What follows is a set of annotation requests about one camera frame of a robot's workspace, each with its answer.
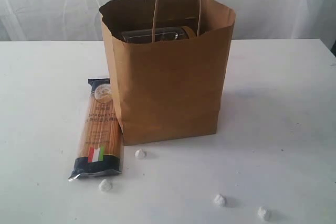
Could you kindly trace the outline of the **clear jar with yellow lid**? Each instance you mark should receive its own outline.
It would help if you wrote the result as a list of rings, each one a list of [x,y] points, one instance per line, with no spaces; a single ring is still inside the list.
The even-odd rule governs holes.
[[[148,44],[153,39],[151,29],[123,31],[120,36],[121,40],[131,44]],[[184,40],[194,37],[196,37],[196,34],[187,26],[164,27],[155,29],[154,41]]]

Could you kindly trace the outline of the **large brown paper bag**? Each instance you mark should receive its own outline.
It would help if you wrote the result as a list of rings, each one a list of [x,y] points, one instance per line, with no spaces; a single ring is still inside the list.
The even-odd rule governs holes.
[[[111,0],[99,13],[124,144],[215,134],[235,11],[216,0]],[[156,28],[182,26],[196,37],[154,41]],[[121,40],[142,29],[151,43]]]

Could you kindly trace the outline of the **white crumb behind jar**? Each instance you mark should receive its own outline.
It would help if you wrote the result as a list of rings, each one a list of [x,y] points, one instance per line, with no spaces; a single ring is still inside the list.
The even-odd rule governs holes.
[[[137,159],[144,159],[146,157],[146,152],[143,149],[138,149],[135,151],[134,155]]]

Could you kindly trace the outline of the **spaghetti packet with Italian flag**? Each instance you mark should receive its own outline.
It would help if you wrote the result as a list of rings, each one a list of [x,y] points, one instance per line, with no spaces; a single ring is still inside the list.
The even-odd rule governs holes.
[[[88,84],[91,86],[88,113],[69,181],[121,174],[122,131],[110,79],[89,79]]]

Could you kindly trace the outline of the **white crumb near spaghetti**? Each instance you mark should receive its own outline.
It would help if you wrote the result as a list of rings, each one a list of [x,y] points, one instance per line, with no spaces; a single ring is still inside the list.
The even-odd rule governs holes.
[[[103,180],[100,182],[98,188],[99,188],[99,190],[100,190],[101,192],[104,192],[104,193],[105,193],[105,192],[108,192],[109,190],[112,189],[112,183],[111,183],[111,181],[109,181],[108,179],[103,179]]]

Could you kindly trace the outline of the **white crumb near jar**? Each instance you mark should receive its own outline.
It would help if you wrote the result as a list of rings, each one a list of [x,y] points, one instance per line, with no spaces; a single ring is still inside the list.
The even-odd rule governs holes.
[[[221,194],[217,194],[213,200],[213,203],[219,207],[225,207],[226,206],[226,197],[221,195]]]

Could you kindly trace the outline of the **white crumb at front right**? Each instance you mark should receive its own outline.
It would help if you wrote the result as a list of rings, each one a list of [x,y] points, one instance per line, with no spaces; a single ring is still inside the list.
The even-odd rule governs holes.
[[[257,215],[260,219],[268,221],[271,215],[271,211],[268,208],[261,206],[257,211]]]

